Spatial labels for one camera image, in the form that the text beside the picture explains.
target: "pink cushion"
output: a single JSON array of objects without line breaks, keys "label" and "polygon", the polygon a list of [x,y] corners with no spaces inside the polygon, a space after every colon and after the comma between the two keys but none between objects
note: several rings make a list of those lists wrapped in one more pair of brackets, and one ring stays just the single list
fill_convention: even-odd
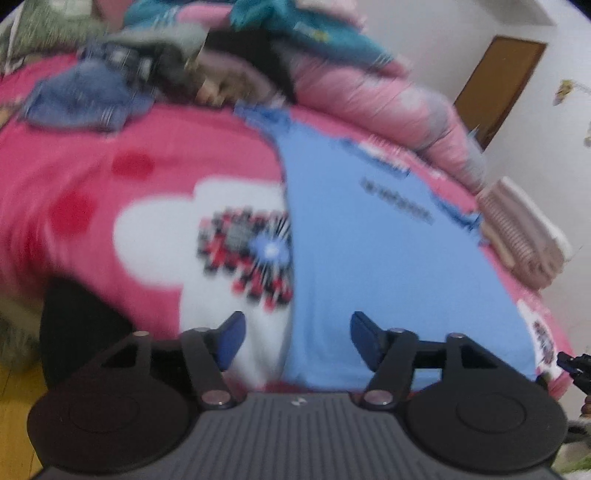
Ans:
[{"label": "pink cushion", "polygon": [[123,17],[134,0],[93,0],[100,16],[105,20],[112,31],[123,27]]},{"label": "pink cushion", "polygon": [[193,2],[177,14],[179,23],[198,23],[206,28],[229,28],[231,4]]},{"label": "pink cushion", "polygon": [[477,153],[469,148],[467,131],[443,95],[404,77],[333,64],[286,46],[281,52],[300,105],[410,148],[470,191],[480,190],[484,170],[476,165],[483,161],[473,158]]}]

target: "bed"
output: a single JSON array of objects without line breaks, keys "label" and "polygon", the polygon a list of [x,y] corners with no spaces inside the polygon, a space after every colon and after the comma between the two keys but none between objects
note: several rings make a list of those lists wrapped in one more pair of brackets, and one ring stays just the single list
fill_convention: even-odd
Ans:
[{"label": "bed", "polygon": [[[0,103],[26,97],[36,81],[75,62],[73,56],[56,56],[5,77]],[[353,139],[396,168],[409,168],[462,212],[476,209],[473,195],[410,150],[300,106],[290,114],[326,135]],[[41,291],[50,275],[75,278],[156,338],[217,327],[241,310],[248,333],[229,375],[248,389],[309,388],[287,385],[282,376],[293,328],[292,296],[298,295],[288,274],[278,293],[253,294],[239,281],[245,264],[215,246],[216,222],[234,227],[250,210],[280,228],[288,212],[277,152],[230,110],[159,104],[118,134],[43,131],[13,119],[0,131],[0,158],[5,287],[30,294]],[[560,397],[570,385],[556,366],[557,352],[570,352],[566,335],[539,294],[511,277],[490,248],[480,249],[520,321],[502,332],[478,318],[458,327],[489,348],[497,334],[526,332],[525,354],[534,366],[528,375],[543,375],[550,393]],[[233,268],[224,268],[228,262]],[[421,331],[420,325],[408,327]],[[512,355],[522,353],[492,351],[512,364]],[[359,380],[351,390],[363,386]]]}]

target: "folded clothes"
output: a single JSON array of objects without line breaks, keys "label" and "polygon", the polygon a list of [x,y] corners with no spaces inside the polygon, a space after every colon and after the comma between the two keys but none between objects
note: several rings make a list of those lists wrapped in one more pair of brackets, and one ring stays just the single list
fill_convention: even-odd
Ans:
[{"label": "folded clothes", "polygon": [[90,59],[38,82],[21,118],[43,128],[119,131],[128,118],[145,115],[153,103],[149,95],[129,88],[120,72]]},{"label": "folded clothes", "polygon": [[239,59],[233,62],[218,58],[217,52],[200,52],[187,60],[174,43],[147,41],[138,43],[135,48],[111,42],[94,43],[80,55],[103,60],[123,75],[129,87],[173,103],[209,106],[235,104],[239,100],[248,104],[268,103],[277,92],[269,87],[270,82],[265,85],[264,78],[264,86],[257,89],[251,81],[256,70],[253,67],[248,70],[248,66],[236,67]]},{"label": "folded clothes", "polygon": [[491,243],[493,250],[496,252],[503,266],[509,272],[513,272],[515,268],[515,257],[511,254],[511,251],[507,248],[499,233],[486,223],[486,221],[480,223],[480,233]]},{"label": "folded clothes", "polygon": [[553,224],[548,217],[540,210],[534,201],[523,191],[519,185],[517,185],[513,180],[509,177],[503,177],[500,180],[501,184],[507,190],[510,190],[513,195],[515,195],[524,205],[531,211],[534,216],[534,219],[542,223],[550,233],[550,236],[556,241],[556,244],[560,248],[560,251],[564,255],[564,259],[566,261],[570,261],[573,258],[573,247],[569,242],[569,239],[566,237],[564,232],[558,228],[555,224]]},{"label": "folded clothes", "polygon": [[[165,92],[167,97],[176,96],[182,102],[187,102],[187,95],[191,100],[195,100],[196,93],[205,85],[210,87],[211,95],[206,95],[203,97],[205,100],[199,103],[209,103],[207,98],[212,98],[214,104],[226,100],[234,103],[238,99],[257,103],[252,101],[256,95],[251,95],[254,88],[251,88],[248,75],[236,77],[230,74],[220,79],[220,75],[212,68],[196,61],[203,48],[211,53],[228,54],[247,62],[251,69],[256,69],[264,75],[287,99],[292,103],[296,102],[290,74],[272,48],[269,34],[264,30],[208,31],[198,24],[179,24],[150,29],[128,28],[107,35],[103,42],[132,48],[143,57],[153,58],[153,76],[160,78],[159,82],[153,83],[158,87],[162,87],[160,83],[168,85],[168,91]],[[190,72],[185,68],[186,65],[191,66]],[[213,77],[219,81],[207,81]]]},{"label": "folded clothes", "polygon": [[539,209],[531,207],[534,202],[522,190],[517,195],[514,186],[509,179],[496,182],[481,192],[478,205],[486,223],[498,235],[498,239],[487,235],[495,249],[502,250],[504,245],[511,253],[515,262],[510,269],[513,275],[526,286],[539,290],[552,283],[569,258],[563,254],[556,236],[561,238],[567,254],[570,244],[546,217],[540,220]]}]

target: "pink blanket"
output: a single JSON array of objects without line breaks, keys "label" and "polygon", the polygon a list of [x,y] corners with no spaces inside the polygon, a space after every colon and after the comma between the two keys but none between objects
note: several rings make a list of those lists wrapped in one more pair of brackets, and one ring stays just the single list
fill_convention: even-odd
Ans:
[{"label": "pink blanket", "polygon": [[[74,63],[56,57],[0,82],[0,102],[26,96],[34,83]],[[463,210],[475,199],[412,152],[376,135],[301,108],[294,116],[330,135],[364,142],[405,164]],[[0,275],[25,293],[51,274],[70,275],[159,338],[215,327],[234,310],[249,319],[233,372],[248,388],[278,379],[290,307],[248,303],[233,279],[203,274],[196,255],[200,223],[226,207],[284,210],[274,150],[228,111],[157,105],[116,135],[59,133],[11,121],[0,132]],[[496,268],[528,326],[538,370],[559,397],[569,378],[556,352],[570,347],[540,297]]]},{"label": "pink blanket", "polygon": [[283,44],[278,48],[289,65],[300,105],[413,150],[471,192],[483,187],[486,160],[443,95],[417,86],[404,75],[365,72]]}]

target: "pile of clothes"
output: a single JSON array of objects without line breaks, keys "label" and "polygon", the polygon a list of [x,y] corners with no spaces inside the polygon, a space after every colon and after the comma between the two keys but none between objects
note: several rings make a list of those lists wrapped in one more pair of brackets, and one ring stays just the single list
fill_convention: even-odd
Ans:
[{"label": "pile of clothes", "polygon": [[197,21],[236,31],[263,28],[275,38],[330,61],[392,76],[407,71],[401,67],[407,62],[403,57],[391,54],[362,33],[364,18],[353,0],[214,0],[211,3],[220,8],[207,12],[203,3],[136,0],[125,13],[124,24],[151,28]]},{"label": "pile of clothes", "polygon": [[21,118],[43,128],[119,131],[155,101],[214,107],[295,101],[264,30],[125,29],[89,42],[79,58],[71,70],[37,84]]},{"label": "pile of clothes", "polygon": [[508,177],[485,188],[477,201],[482,234],[507,270],[534,290],[550,286],[573,256],[564,232]]}]

